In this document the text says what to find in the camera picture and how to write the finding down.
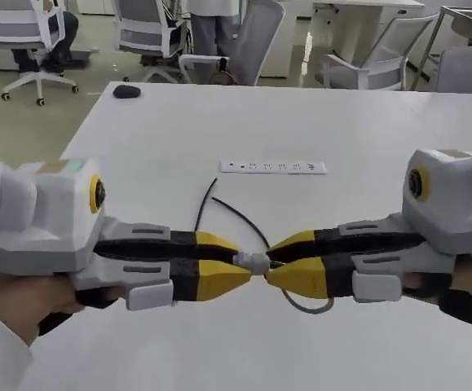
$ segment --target white table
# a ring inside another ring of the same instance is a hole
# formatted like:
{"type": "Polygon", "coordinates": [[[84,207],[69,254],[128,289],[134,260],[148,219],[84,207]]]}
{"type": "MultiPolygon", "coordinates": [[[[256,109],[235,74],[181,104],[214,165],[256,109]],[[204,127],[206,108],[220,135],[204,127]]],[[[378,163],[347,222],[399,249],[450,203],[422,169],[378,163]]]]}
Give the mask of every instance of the white table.
{"type": "MultiPolygon", "coordinates": [[[[204,191],[274,243],[399,210],[416,148],[472,149],[472,96],[112,83],[64,157],[96,156],[108,213],[191,229],[204,191]],[[221,159],[323,160],[326,176],[220,174],[221,159]]],[[[202,229],[262,251],[209,203],[202,229]]],[[[33,347],[23,391],[472,389],[472,327],[431,305],[337,300],[302,314],[261,279],[202,304],[86,310],[33,347]]]]}
{"type": "Polygon", "coordinates": [[[296,19],[301,7],[307,3],[333,4],[339,8],[332,27],[332,50],[354,65],[364,62],[389,21],[395,17],[422,16],[424,9],[424,5],[415,0],[284,0],[281,4],[285,5],[285,19],[272,43],[261,76],[289,75],[296,19]]]}

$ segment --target black cable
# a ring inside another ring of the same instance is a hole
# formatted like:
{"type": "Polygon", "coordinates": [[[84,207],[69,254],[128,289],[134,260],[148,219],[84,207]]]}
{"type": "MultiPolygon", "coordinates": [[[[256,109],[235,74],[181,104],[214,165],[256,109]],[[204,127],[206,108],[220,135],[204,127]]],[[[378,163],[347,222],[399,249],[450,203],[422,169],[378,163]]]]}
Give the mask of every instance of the black cable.
{"type": "Polygon", "coordinates": [[[218,179],[214,178],[209,188],[207,189],[205,196],[203,197],[203,200],[201,201],[200,210],[198,211],[197,217],[196,217],[196,225],[194,226],[194,232],[197,232],[197,230],[199,230],[200,228],[201,218],[203,217],[203,209],[205,209],[206,201],[209,199],[210,193],[212,192],[212,189],[214,188],[214,185],[216,184],[217,181],[218,179]]]}
{"type": "MultiPolygon", "coordinates": [[[[214,187],[215,183],[218,181],[217,178],[215,178],[212,183],[210,184],[208,190],[205,193],[205,196],[203,197],[203,200],[201,201],[201,207],[199,210],[199,213],[197,214],[197,219],[196,219],[196,228],[194,231],[197,231],[200,222],[201,222],[201,217],[203,216],[203,209],[205,208],[206,201],[209,199],[210,192],[212,191],[212,188],[214,187]]],[[[265,244],[266,248],[270,248],[270,244],[268,242],[267,237],[261,232],[261,230],[256,226],[248,217],[246,217],[243,213],[241,213],[239,210],[234,208],[233,206],[227,204],[225,201],[220,200],[219,198],[212,197],[212,200],[217,202],[218,204],[224,206],[228,210],[230,210],[232,213],[234,213],[236,216],[240,217],[244,222],[246,222],[256,234],[258,234],[259,238],[261,238],[262,242],[265,244]]],[[[270,266],[271,268],[276,268],[284,265],[282,262],[278,261],[271,261],[270,266]]],[[[283,292],[283,295],[285,296],[286,300],[288,303],[290,303],[291,306],[293,306],[296,310],[299,310],[301,312],[304,312],[305,314],[323,314],[324,312],[330,311],[333,307],[334,299],[329,298],[328,302],[323,305],[322,307],[319,308],[307,308],[303,305],[300,305],[297,303],[291,296],[290,294],[285,291],[284,289],[281,289],[283,292]]]]}
{"type": "Polygon", "coordinates": [[[267,246],[267,248],[270,248],[270,244],[268,243],[267,237],[261,232],[261,230],[248,217],[246,217],[243,213],[241,213],[239,210],[237,210],[233,206],[227,204],[225,201],[221,201],[219,198],[212,197],[212,200],[217,202],[218,204],[224,206],[225,208],[230,210],[232,213],[239,216],[242,220],[244,220],[254,230],[254,232],[256,234],[258,234],[259,238],[261,238],[264,245],[267,246]]]}

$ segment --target power strip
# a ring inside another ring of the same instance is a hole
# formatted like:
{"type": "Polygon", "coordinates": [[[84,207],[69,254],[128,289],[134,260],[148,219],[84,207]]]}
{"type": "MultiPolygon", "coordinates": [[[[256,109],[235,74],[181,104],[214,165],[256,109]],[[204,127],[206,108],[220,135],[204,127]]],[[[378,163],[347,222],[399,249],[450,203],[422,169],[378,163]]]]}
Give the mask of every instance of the power strip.
{"type": "Polygon", "coordinates": [[[240,174],[316,174],[328,172],[322,161],[234,161],[220,163],[222,173],[240,174]]]}

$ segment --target yellow lens ring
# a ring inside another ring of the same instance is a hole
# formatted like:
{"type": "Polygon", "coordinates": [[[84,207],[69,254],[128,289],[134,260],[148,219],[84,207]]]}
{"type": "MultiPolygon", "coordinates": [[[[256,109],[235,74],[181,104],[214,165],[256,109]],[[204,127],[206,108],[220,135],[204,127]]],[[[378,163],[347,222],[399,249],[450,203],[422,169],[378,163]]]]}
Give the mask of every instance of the yellow lens ring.
{"type": "Polygon", "coordinates": [[[416,167],[409,172],[408,189],[410,194],[419,202],[424,202],[430,196],[430,176],[424,167],[416,167]]]}
{"type": "Polygon", "coordinates": [[[89,206],[90,212],[92,214],[98,213],[99,205],[96,203],[96,192],[98,189],[98,183],[100,182],[98,175],[93,175],[90,179],[90,187],[89,187],[89,206]]]}

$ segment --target office chair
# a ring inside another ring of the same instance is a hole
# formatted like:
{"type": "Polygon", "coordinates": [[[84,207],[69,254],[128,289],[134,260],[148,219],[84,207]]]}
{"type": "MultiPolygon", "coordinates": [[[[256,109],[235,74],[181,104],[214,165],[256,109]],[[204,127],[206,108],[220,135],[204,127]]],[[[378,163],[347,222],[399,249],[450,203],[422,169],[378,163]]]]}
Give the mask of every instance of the office chair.
{"type": "Polygon", "coordinates": [[[354,66],[336,55],[325,55],[323,68],[315,74],[315,79],[326,88],[404,90],[409,54],[437,16],[393,19],[361,65],[354,66]]]}
{"type": "Polygon", "coordinates": [[[187,25],[183,20],[174,22],[166,17],[162,0],[113,0],[116,48],[153,57],[154,64],[147,66],[142,82],[159,75],[171,83],[178,79],[172,72],[180,73],[178,68],[167,65],[183,52],[187,25]]]}
{"type": "Polygon", "coordinates": [[[472,94],[472,46],[448,49],[442,53],[435,92],[472,94]]]}
{"type": "MultiPolygon", "coordinates": [[[[251,0],[243,24],[227,59],[228,69],[239,86],[255,86],[262,65],[276,36],[285,9],[274,0],[251,0]]],[[[182,55],[179,67],[185,80],[192,83],[187,66],[190,64],[216,64],[222,57],[217,55],[182,55]]]]}
{"type": "MultiPolygon", "coordinates": [[[[25,49],[31,51],[46,49],[51,51],[58,42],[65,37],[64,18],[58,7],[50,11],[43,10],[42,2],[38,0],[0,0],[0,49],[25,49]],[[59,31],[51,34],[47,21],[52,16],[58,21],[59,31]]],[[[57,81],[68,84],[73,92],[78,92],[77,84],[64,77],[49,74],[47,72],[26,72],[20,75],[20,79],[5,86],[2,91],[2,99],[9,100],[9,91],[17,87],[29,84],[32,81],[37,85],[37,105],[43,106],[45,100],[42,92],[42,81],[57,81]]]]}

